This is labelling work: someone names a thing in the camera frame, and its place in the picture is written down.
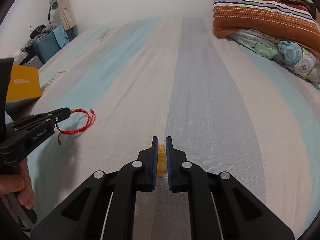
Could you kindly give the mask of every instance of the pillow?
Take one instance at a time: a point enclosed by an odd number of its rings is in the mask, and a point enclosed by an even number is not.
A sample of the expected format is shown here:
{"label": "pillow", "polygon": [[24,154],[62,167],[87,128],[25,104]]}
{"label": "pillow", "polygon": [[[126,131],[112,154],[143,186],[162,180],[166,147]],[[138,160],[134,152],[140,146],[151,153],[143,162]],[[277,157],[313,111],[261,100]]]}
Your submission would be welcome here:
{"label": "pillow", "polygon": [[320,57],[320,32],[307,8],[279,0],[213,0],[218,38],[248,28],[296,42]]}

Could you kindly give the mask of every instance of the human hand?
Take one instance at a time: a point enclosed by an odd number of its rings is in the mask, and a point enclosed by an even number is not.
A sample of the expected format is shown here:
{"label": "human hand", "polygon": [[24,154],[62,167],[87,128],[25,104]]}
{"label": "human hand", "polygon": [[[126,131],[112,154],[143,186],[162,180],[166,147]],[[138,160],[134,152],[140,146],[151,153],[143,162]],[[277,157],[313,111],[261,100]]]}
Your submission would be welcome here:
{"label": "human hand", "polygon": [[27,158],[19,163],[19,175],[0,175],[0,195],[20,191],[18,202],[27,209],[32,209],[35,204],[35,195],[31,186]]}

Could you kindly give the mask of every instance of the red braided cord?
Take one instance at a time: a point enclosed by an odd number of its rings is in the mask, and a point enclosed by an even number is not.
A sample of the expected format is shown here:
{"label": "red braided cord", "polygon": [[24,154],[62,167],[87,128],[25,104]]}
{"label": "red braided cord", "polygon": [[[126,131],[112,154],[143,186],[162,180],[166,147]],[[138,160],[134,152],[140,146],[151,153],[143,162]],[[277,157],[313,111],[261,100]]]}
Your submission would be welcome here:
{"label": "red braided cord", "polygon": [[85,111],[85,110],[83,110],[83,109],[79,109],[79,108],[72,110],[71,113],[75,113],[75,112],[80,112],[80,113],[86,114],[86,115],[87,115],[87,122],[86,122],[86,124],[85,124],[83,127],[79,128],[79,129],[77,129],[77,130],[71,130],[71,131],[61,130],[61,129],[59,128],[58,124],[56,123],[56,127],[57,127],[57,129],[58,129],[58,131],[59,131],[59,135],[58,135],[58,143],[59,143],[59,145],[61,145],[60,135],[62,135],[62,134],[72,135],[72,134],[84,132],[84,131],[87,130],[90,126],[92,126],[93,123],[94,123],[94,121],[96,120],[96,114],[95,114],[95,112],[93,111],[93,109],[90,109],[90,112],[92,113],[92,116],[90,116],[87,111]]}

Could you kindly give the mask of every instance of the gray stripe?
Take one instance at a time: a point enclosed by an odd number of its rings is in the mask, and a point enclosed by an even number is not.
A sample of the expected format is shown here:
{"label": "gray stripe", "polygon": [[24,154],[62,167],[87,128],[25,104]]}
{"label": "gray stripe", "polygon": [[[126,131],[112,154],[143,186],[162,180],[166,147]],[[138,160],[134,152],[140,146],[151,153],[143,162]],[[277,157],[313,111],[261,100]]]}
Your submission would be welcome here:
{"label": "gray stripe", "polygon": [[[54,106],[55,102],[59,101],[65,95],[66,91],[69,91],[70,88],[77,84],[92,66],[100,62],[108,52],[127,39],[137,29],[143,27],[146,23],[147,21],[138,21],[130,22],[121,26],[119,30],[110,37],[108,42],[90,53],[90,55],[88,55],[84,60],[75,65],[73,68],[77,69],[76,71],[67,72],[57,81],[54,87],[50,89],[45,96],[46,104],[50,102]],[[41,107],[40,102],[41,99],[38,101],[36,107]]]}
{"label": "gray stripe", "polygon": [[317,102],[314,100],[313,96],[310,94],[309,90],[301,84],[298,80],[299,77],[295,76],[286,68],[278,65],[277,63],[273,62],[279,72],[290,82],[290,84],[297,90],[297,93],[300,93],[303,98],[305,99],[307,105],[310,106],[311,111],[313,112],[313,116],[317,120],[318,124],[320,125],[320,108]]}
{"label": "gray stripe", "polygon": [[264,7],[271,8],[271,9],[275,9],[276,8],[279,11],[290,13],[290,14],[295,15],[295,16],[300,16],[300,17],[303,17],[305,19],[312,20],[312,17],[310,15],[308,15],[308,14],[303,14],[303,13],[300,13],[300,12],[296,12],[296,11],[290,10],[288,8],[283,8],[283,7],[281,7],[279,5],[275,5],[275,4],[266,4],[266,3],[259,3],[259,2],[253,2],[253,1],[244,1],[244,0],[213,0],[213,4],[214,5],[217,4],[217,3],[220,3],[220,2],[234,3],[235,6],[237,4],[255,5],[255,6],[261,7],[261,9],[263,9]]}
{"label": "gray stripe", "polygon": [[[173,146],[185,151],[188,160],[215,174],[230,171],[265,202],[262,157],[252,121],[202,19],[182,22],[165,135],[172,136]],[[188,196],[155,194],[161,201],[154,217],[165,223],[155,225],[152,239],[190,239],[189,224],[178,222],[189,220]]]}

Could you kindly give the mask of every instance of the gold bead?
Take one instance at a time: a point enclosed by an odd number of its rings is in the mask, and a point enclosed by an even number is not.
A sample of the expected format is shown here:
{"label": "gold bead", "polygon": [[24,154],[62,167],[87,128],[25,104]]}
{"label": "gold bead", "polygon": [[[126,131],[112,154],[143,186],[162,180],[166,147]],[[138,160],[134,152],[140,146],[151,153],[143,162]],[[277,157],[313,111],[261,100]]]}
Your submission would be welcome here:
{"label": "gold bead", "polygon": [[166,162],[167,161],[167,155],[165,152],[159,152],[158,153],[158,162]]}
{"label": "gold bead", "polygon": [[164,152],[164,151],[165,151],[164,145],[163,144],[159,144],[158,152]]}
{"label": "gold bead", "polygon": [[167,164],[165,162],[158,162],[157,178],[159,178],[163,174],[166,168],[167,168]]}

